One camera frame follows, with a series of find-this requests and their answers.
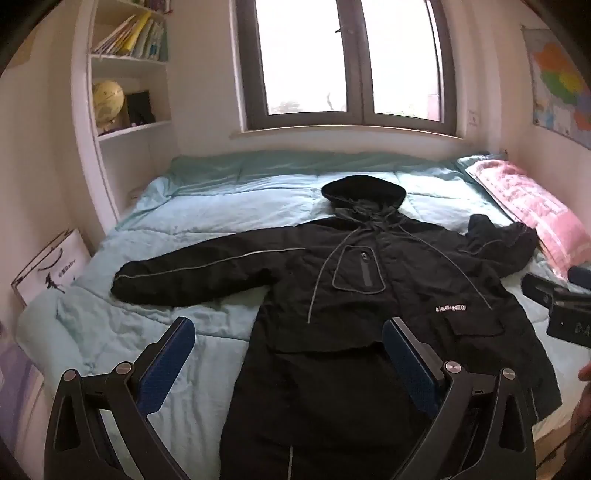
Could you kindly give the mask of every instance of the pillowcase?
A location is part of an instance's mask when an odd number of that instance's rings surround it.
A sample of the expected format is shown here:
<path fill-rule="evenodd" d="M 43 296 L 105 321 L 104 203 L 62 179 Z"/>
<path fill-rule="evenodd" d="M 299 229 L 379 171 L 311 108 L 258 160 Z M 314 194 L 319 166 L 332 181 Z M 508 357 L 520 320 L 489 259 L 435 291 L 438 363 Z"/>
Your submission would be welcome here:
<path fill-rule="evenodd" d="M 554 273 L 566 279 L 568 269 L 591 260 L 591 236 L 577 216 L 524 170 L 506 160 L 479 160 L 465 172 L 480 183 L 501 208 L 540 237 L 541 249 Z"/>

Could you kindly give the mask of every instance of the jacket sleeve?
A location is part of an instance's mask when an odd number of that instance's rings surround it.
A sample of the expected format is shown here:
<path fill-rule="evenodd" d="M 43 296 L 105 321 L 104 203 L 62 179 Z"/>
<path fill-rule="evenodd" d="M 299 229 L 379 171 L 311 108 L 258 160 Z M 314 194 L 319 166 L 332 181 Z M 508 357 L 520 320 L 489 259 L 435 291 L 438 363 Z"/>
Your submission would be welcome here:
<path fill-rule="evenodd" d="M 472 215 L 467 252 L 486 261 L 504 278 L 524 269 L 538 247 L 538 233 L 523 223 L 495 226 L 486 215 Z"/>
<path fill-rule="evenodd" d="M 305 250 L 297 229 L 236 233 L 129 262 L 115 275 L 111 293 L 130 303 L 184 307 L 271 285 L 286 262 Z"/>

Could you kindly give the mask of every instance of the wall outlet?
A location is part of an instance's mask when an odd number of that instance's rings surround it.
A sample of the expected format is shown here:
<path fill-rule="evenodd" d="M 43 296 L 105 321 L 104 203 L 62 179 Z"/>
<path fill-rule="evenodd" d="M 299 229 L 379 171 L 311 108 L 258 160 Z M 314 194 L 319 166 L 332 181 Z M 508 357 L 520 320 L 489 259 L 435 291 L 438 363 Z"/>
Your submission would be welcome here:
<path fill-rule="evenodd" d="M 480 115 L 476 110 L 468 110 L 468 124 L 473 127 L 480 125 Z"/>

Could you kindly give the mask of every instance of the map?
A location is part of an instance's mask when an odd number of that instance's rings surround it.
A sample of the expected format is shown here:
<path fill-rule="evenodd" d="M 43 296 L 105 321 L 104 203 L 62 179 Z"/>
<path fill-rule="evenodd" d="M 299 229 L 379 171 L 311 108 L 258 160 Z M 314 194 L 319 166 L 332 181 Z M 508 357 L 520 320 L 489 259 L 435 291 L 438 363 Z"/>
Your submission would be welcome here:
<path fill-rule="evenodd" d="M 550 30 L 524 29 L 534 123 L 591 149 L 591 91 Z"/>

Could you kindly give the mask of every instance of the jacket hood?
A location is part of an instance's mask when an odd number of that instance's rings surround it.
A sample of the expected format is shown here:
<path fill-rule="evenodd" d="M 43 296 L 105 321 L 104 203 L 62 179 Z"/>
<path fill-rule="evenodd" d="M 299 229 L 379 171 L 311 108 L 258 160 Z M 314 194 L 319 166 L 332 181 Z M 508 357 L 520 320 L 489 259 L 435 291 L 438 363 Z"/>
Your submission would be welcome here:
<path fill-rule="evenodd" d="M 379 210 L 397 210 L 406 197 L 406 190 L 400 185 L 369 175 L 351 175 L 324 185 L 322 195 L 330 200 L 335 209 L 371 202 Z"/>

